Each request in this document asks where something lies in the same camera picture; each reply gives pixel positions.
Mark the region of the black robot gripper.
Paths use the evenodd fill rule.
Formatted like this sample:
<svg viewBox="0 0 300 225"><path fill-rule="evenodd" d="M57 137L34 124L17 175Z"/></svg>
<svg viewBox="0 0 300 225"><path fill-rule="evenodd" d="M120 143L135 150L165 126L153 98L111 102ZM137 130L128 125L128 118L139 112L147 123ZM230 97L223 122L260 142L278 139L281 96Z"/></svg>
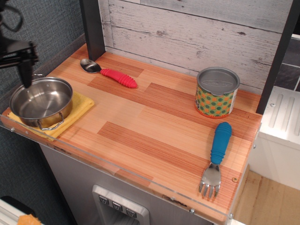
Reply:
<svg viewBox="0 0 300 225"><path fill-rule="evenodd" d="M32 68L39 61L36 45L31 41L3 38L0 40L0 68L18 66L25 88L32 83Z"/></svg>

